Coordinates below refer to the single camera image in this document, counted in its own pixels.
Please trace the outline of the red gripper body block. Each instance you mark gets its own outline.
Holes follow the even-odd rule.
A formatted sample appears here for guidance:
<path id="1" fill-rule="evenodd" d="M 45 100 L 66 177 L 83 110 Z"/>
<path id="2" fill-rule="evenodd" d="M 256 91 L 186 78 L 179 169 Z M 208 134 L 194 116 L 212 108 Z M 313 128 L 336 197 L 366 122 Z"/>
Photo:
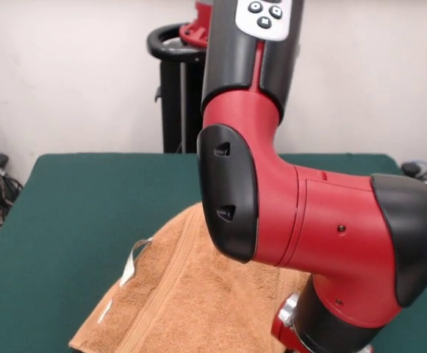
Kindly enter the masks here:
<path id="1" fill-rule="evenodd" d="M 293 293 L 284 300 L 273 320 L 271 334 L 286 347 L 286 352 L 313 352 L 295 331 L 293 320 L 299 297 Z"/>

